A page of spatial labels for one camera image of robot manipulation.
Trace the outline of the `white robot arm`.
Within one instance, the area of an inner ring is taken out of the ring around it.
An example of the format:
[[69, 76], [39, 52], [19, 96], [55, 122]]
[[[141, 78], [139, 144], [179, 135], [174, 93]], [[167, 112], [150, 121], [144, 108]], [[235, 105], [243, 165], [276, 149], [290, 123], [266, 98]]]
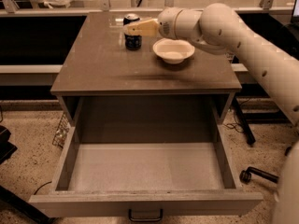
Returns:
[[[186, 40], [211, 54], [232, 52], [248, 69], [293, 126], [299, 126], [299, 61], [254, 33], [225, 4], [202, 11], [168, 7], [157, 18], [133, 21], [124, 26], [128, 35]], [[275, 192], [271, 224], [299, 222], [299, 143], [284, 162]]]

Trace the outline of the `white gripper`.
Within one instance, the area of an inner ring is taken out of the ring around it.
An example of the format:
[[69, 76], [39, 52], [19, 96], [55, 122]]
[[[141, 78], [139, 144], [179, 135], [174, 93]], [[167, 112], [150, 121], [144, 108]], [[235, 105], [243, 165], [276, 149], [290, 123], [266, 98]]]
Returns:
[[157, 18], [134, 21], [126, 24], [123, 31], [126, 35], [156, 36], [158, 31], [164, 38], [176, 39], [175, 25], [181, 8], [167, 7]]

